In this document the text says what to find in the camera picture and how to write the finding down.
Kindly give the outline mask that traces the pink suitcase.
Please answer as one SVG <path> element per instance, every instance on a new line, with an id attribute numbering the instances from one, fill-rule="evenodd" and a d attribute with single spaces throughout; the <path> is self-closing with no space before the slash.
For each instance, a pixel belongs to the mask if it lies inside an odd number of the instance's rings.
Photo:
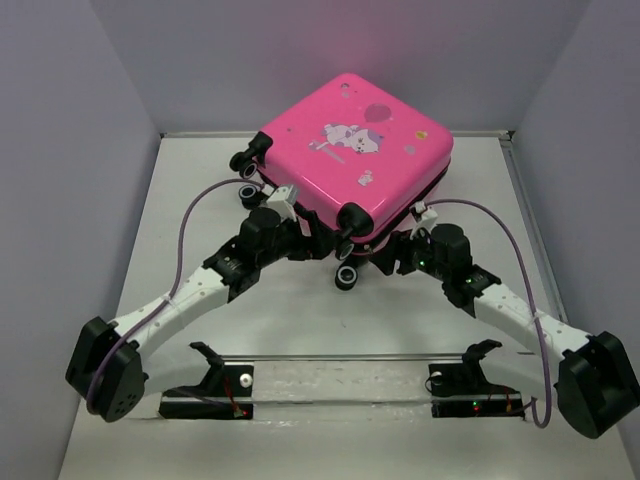
<path id="1" fill-rule="evenodd" d="M 299 217 L 315 247 L 340 261 L 336 286 L 350 290 L 359 267 L 443 178 L 453 144 L 446 127 L 342 73 L 261 127 L 230 168 L 296 187 Z"/>

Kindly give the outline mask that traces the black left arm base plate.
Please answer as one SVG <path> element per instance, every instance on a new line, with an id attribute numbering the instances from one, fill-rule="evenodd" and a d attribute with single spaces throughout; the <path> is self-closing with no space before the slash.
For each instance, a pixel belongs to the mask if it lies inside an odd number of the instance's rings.
<path id="1" fill-rule="evenodd" d="M 162 393 L 158 414 L 168 420 L 249 421 L 254 417 L 254 365 L 211 367 L 196 386 Z"/>

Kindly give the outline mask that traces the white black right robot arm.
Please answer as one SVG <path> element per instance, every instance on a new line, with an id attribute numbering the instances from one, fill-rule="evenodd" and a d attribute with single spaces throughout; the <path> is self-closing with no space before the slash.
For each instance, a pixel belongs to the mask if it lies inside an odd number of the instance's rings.
<path id="1" fill-rule="evenodd" d="M 639 382 L 623 343 L 604 331 L 576 329 L 530 307 L 496 275 L 475 264 L 469 239 L 453 224 L 421 235 L 394 232 L 372 257 L 384 274 L 425 273 L 442 283 L 447 300 L 538 355 L 542 370 L 495 368 L 475 358 L 460 368 L 462 384 L 482 392 L 509 385 L 543 396 L 579 434 L 596 439 L 639 406 Z"/>

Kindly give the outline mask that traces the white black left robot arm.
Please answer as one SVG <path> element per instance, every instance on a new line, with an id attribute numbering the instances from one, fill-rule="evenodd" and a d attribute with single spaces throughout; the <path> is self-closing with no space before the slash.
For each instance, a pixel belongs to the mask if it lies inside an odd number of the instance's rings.
<path id="1" fill-rule="evenodd" d="M 267 266 L 282 259 L 323 259 L 336 239 L 313 212 L 282 218 L 269 207 L 254 209 L 237 235 L 187 279 L 176 277 L 166 294 L 114 320 L 86 322 L 66 382 L 85 400 L 90 414 L 108 423 L 120 420 L 143 398 L 152 380 L 146 363 L 164 343 L 245 293 Z"/>

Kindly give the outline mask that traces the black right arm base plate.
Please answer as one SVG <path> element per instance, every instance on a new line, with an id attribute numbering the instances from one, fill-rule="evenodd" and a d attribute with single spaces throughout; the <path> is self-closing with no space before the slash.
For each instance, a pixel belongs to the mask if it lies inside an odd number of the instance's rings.
<path id="1" fill-rule="evenodd" d="M 434 418 L 525 418 L 528 405 L 521 394 L 489 383 L 478 368 L 462 362 L 432 363 L 428 368 L 425 389 Z"/>

